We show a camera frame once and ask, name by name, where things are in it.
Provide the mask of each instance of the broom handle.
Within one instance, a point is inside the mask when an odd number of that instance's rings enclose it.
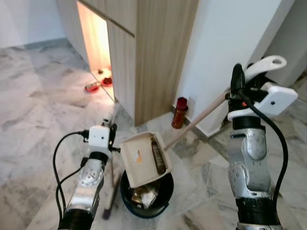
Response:
[[[115,184],[114,184],[114,168],[113,168],[113,157],[111,158],[111,188],[115,188]]]
[[[167,151],[169,147],[171,147],[175,142],[177,142],[180,138],[182,138],[189,130],[191,130],[194,126],[196,126],[202,119],[204,119],[208,114],[210,114],[214,109],[216,109],[220,104],[222,104],[225,100],[225,94],[228,91],[225,91],[218,98],[211,103],[211,105],[206,108],[201,114],[198,115],[187,127],[185,127],[177,136],[175,136],[165,147],[164,151]]]

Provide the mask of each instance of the black trash bin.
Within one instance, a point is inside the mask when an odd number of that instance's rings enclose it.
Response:
[[[161,187],[156,200],[148,209],[137,207],[131,201],[132,194],[129,192],[129,180],[126,171],[124,171],[120,182],[120,193],[127,209],[134,215],[144,219],[150,219],[159,216],[168,206],[168,202],[174,191],[174,180],[171,173],[160,178]]]

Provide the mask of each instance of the marble floor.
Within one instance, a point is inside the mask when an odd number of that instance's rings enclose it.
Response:
[[[167,142],[178,133],[165,114],[133,127],[125,110],[104,92],[89,95],[84,85],[93,82],[86,63],[66,40],[0,50],[0,225],[2,230],[55,230],[58,211],[52,154],[59,139],[70,131],[100,124],[114,116],[118,125],[115,146],[146,130],[159,131]],[[290,152],[281,187],[278,214],[287,230],[307,230],[307,104],[298,99],[274,118]],[[109,170],[100,193],[93,230],[234,230],[236,205],[227,178],[226,145],[231,127],[202,142],[189,132],[169,151],[174,193],[169,207],[154,219],[133,216],[117,194],[111,217],[101,218],[110,190]],[[281,146],[267,128],[269,167],[273,183],[281,168]],[[71,137],[59,149],[60,176],[79,167],[86,145]],[[116,168],[123,170],[120,155]],[[64,185],[66,199],[75,178]]]

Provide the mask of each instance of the red bottle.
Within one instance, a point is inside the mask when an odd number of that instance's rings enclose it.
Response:
[[[172,122],[172,127],[174,128],[182,128],[184,117],[186,115],[186,111],[188,110],[187,99],[184,97],[179,97],[177,100],[177,106]]]

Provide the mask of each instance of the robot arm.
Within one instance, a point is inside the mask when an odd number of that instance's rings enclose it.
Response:
[[[104,169],[111,157],[117,126],[93,126],[89,130],[89,159],[80,170],[78,183],[59,223],[59,230],[89,230],[94,220]]]
[[[227,153],[228,178],[238,207],[238,230],[282,230],[272,200],[271,179],[267,166],[265,127],[260,118],[238,95],[244,91],[254,106],[267,116],[280,114],[297,93],[271,82],[248,88],[241,65],[234,67],[228,120],[233,122]]]

